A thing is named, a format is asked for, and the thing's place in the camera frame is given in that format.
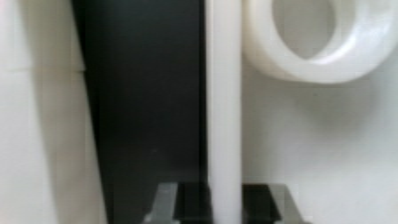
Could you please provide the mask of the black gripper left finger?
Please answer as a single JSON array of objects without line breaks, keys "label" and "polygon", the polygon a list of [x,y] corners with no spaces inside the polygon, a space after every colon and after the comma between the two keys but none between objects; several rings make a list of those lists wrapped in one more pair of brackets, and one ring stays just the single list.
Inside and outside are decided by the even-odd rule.
[{"label": "black gripper left finger", "polygon": [[210,189],[203,183],[162,183],[143,224],[212,224]]}]

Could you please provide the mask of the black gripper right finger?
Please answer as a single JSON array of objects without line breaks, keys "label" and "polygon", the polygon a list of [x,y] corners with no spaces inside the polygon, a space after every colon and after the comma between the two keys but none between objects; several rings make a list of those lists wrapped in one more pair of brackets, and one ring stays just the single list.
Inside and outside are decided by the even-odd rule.
[{"label": "black gripper right finger", "polygon": [[285,184],[244,185],[244,224],[310,224]]}]

